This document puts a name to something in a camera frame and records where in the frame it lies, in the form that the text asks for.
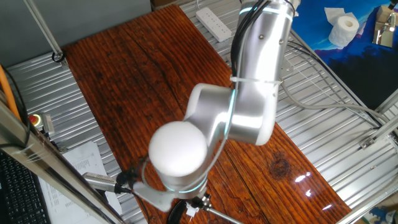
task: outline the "power strip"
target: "power strip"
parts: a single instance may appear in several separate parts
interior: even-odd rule
[[[197,11],[197,19],[219,42],[232,36],[231,30],[207,7]]]

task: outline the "keyboard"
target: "keyboard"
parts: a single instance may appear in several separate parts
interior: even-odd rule
[[[0,184],[0,223],[50,223],[37,176],[1,150]]]

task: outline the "wooden table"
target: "wooden table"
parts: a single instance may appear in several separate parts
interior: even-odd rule
[[[147,154],[157,128],[182,120],[197,83],[230,85],[227,64],[175,5],[65,50],[122,170]],[[164,189],[152,166],[147,180]],[[265,146],[228,141],[208,180],[213,207],[244,223],[335,223],[350,211],[277,124]],[[227,222],[201,211],[191,223]]]

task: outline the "paper document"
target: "paper document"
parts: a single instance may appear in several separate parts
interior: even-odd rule
[[[70,152],[63,154],[65,159],[72,164],[80,173],[92,172],[94,174],[106,175],[104,165],[102,163],[100,151],[98,146],[89,142]],[[80,208],[69,198],[55,190],[46,181],[40,179],[40,186],[43,191],[45,203],[49,211],[50,221],[56,224],[92,224],[101,223],[96,218],[92,217],[84,209]],[[122,213],[122,208],[115,193],[106,192],[106,198],[109,204],[119,214]]]

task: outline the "orange cable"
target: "orange cable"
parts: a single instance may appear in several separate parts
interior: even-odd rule
[[[7,76],[0,65],[0,83],[2,86],[2,90],[7,97],[8,107],[11,112],[21,121],[21,117],[19,116],[17,104],[15,102],[14,94],[12,94],[12,90],[10,87],[10,83],[8,82]]]

